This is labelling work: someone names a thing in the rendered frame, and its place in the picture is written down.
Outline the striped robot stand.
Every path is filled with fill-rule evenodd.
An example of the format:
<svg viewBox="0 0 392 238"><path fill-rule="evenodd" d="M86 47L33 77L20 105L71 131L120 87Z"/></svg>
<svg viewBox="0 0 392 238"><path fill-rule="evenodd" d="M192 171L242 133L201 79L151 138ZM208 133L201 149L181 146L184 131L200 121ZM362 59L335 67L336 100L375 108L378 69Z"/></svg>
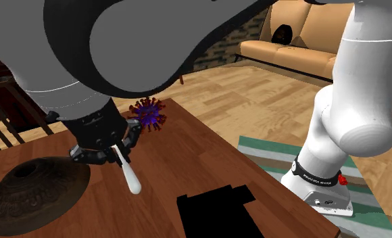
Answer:
<svg viewBox="0 0 392 238"><path fill-rule="evenodd" d="M300 147L249 137L239 137L237 149L276 180L290 169ZM340 228L343 238L392 238L392 224L383 212L351 158L341 168L353 205L350 217L326 215Z"/></svg>

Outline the brown wooden table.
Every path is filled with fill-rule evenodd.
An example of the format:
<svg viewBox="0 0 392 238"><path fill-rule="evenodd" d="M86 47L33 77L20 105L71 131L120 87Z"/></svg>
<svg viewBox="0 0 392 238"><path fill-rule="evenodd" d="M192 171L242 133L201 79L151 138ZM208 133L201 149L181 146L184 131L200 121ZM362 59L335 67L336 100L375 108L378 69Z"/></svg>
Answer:
<svg viewBox="0 0 392 238"><path fill-rule="evenodd" d="M337 238L340 230L171 99L159 131L140 136L130 153L142 190L130 193L116 164L91 167L76 205L25 235L0 238L186 238L176 205L225 185L246 185L246 209L264 238Z"/></svg>

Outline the dark wooden chair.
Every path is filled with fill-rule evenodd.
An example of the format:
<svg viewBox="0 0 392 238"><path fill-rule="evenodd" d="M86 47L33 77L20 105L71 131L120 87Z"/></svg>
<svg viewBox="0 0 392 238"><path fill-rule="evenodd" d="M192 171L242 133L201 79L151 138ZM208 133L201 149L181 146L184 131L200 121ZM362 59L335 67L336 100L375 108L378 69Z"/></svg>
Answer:
<svg viewBox="0 0 392 238"><path fill-rule="evenodd" d="M0 82L0 122L14 138L23 143L20 133L42 128L47 135L52 135L49 123L45 121L45 113L25 93L21 92L14 79ZM0 140L7 146L12 147L11 141L0 129Z"/></svg>

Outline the dark brown patterned bowl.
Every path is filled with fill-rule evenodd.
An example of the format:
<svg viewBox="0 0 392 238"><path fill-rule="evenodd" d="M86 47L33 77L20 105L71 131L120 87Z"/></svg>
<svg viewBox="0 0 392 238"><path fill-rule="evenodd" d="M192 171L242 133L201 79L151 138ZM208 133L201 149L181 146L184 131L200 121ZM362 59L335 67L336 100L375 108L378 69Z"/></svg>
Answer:
<svg viewBox="0 0 392 238"><path fill-rule="evenodd" d="M22 235L59 218L82 197L90 177L89 165L69 157L17 165L0 181L0 236Z"/></svg>

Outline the purple spiky virus toy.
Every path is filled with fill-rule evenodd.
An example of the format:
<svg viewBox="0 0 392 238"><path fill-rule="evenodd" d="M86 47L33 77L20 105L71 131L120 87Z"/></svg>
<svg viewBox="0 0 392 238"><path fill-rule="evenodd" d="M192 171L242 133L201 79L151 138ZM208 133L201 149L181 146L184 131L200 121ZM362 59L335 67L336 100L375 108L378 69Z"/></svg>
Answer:
<svg viewBox="0 0 392 238"><path fill-rule="evenodd" d="M128 118L138 120L141 123L143 128L141 133L144 133L145 129L149 133L152 129L160 131L167 118L160 113L165 107L164 103L159 99L146 97L129 106L129 110L134 116L129 116Z"/></svg>

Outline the white spoon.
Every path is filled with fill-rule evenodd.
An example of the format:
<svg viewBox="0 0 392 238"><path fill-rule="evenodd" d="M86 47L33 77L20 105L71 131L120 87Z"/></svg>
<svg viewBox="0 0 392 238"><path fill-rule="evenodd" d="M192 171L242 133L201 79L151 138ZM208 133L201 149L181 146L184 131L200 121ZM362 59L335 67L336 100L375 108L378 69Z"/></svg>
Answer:
<svg viewBox="0 0 392 238"><path fill-rule="evenodd" d="M116 151L119 160L121 161L122 171L124 173L124 178L126 179L128 188L132 194L139 194L141 192L141 184L134 173L133 169L131 168L130 164L125 160L124 156L122 155L120 149L117 145L113 145L112 148Z"/></svg>

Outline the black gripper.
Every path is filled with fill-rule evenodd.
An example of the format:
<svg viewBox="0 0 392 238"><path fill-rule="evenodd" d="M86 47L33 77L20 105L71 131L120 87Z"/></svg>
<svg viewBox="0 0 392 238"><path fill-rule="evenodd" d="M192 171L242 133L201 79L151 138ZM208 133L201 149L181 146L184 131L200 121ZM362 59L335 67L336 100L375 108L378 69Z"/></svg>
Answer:
<svg viewBox="0 0 392 238"><path fill-rule="evenodd" d="M118 148L125 161L131 163L128 155L137 144L142 131L142 124L138 120L126 120L120 115L112 99L88 116L62 120L62 123L75 136L79 145L69 150L69 156L74 162L82 164L103 165L106 162L116 162L114 152L107 156L102 150L115 145L120 139L122 142L118 144Z"/></svg>

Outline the tan sofa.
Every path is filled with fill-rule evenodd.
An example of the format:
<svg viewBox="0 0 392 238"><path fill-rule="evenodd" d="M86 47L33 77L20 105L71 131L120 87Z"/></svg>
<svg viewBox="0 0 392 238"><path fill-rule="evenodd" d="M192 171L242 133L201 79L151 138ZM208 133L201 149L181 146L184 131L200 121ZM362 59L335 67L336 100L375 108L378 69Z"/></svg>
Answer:
<svg viewBox="0 0 392 238"><path fill-rule="evenodd" d="M240 43L236 56L330 80L353 3L312 5L308 1L274 3L261 37Z"/></svg>

